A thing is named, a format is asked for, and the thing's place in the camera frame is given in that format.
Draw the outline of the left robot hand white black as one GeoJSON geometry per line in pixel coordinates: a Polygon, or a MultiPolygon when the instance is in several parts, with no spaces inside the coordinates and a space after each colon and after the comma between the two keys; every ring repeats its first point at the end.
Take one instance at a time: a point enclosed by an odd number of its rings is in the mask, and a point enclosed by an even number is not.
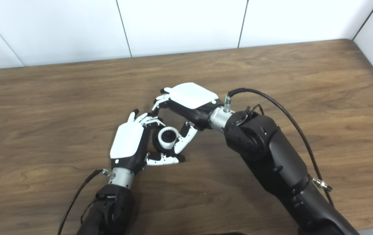
{"type": "Polygon", "coordinates": [[[148,164],[178,164],[185,162],[185,156],[181,154],[170,154],[168,150],[158,150],[157,153],[148,151],[149,140],[153,130],[161,130],[167,126],[158,116],[150,113],[139,115],[139,110],[134,109],[128,117],[127,122],[121,124],[113,140],[110,159],[111,168],[123,168],[138,174],[148,164]]]}

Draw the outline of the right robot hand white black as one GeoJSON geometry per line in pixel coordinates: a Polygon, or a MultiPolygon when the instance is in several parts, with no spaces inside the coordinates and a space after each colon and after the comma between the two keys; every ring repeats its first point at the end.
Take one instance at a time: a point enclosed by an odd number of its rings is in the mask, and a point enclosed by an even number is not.
{"type": "Polygon", "coordinates": [[[210,117],[224,104],[214,92],[193,82],[183,83],[173,88],[166,87],[160,92],[161,95],[154,100],[153,116],[157,116],[160,109],[167,108],[186,120],[168,152],[169,156],[174,157],[180,155],[198,131],[213,129],[210,117]]]}

